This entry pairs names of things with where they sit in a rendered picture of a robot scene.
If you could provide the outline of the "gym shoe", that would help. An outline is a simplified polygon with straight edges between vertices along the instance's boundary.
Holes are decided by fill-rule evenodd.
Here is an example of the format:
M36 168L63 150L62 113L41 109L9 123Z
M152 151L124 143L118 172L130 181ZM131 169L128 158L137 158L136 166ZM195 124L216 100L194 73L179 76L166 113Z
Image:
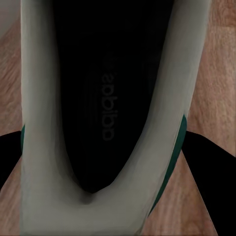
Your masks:
M139 236L184 143L211 0L21 0L20 236Z

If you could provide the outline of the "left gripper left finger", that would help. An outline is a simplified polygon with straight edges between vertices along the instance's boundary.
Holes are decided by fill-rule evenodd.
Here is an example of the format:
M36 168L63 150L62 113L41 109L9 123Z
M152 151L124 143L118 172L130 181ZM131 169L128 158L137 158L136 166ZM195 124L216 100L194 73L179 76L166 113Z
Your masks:
M21 156L21 131L0 136L0 190Z

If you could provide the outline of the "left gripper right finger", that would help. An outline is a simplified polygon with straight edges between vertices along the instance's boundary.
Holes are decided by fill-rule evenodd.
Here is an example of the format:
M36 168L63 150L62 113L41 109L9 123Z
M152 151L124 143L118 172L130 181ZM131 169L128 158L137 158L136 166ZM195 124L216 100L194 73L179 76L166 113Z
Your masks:
M218 236L236 236L236 157L189 131L182 151Z

